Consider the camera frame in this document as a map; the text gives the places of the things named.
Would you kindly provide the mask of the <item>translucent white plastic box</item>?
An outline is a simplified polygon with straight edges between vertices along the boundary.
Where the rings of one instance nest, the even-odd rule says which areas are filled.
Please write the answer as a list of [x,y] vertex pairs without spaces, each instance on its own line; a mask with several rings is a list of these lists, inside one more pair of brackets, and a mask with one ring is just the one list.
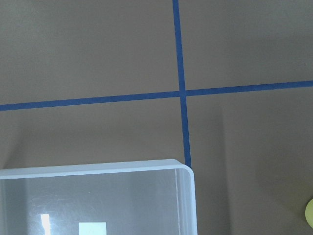
[[177,160],[3,169],[3,235],[195,235],[194,173]]

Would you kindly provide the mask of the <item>yellow plastic cup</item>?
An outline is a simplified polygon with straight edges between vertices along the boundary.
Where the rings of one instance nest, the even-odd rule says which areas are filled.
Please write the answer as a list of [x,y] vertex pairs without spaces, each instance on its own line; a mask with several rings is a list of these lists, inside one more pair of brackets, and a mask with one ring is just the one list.
[[313,199],[311,199],[306,205],[305,219],[307,224],[313,228]]

